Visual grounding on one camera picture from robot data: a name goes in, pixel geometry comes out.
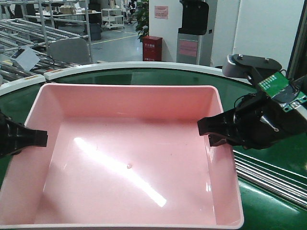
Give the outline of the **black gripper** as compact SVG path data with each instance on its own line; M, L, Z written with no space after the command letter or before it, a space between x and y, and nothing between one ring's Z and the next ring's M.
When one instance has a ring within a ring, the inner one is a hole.
M283 111L263 92L242 96L234 108L197 121L199 135L208 135L211 147L229 144L261 150L307 131L307 120L299 112Z

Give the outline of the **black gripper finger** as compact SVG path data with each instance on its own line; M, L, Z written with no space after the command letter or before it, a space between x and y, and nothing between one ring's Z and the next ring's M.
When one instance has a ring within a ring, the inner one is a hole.
M17 155L27 147L46 147L47 131L35 130L0 112L0 157Z

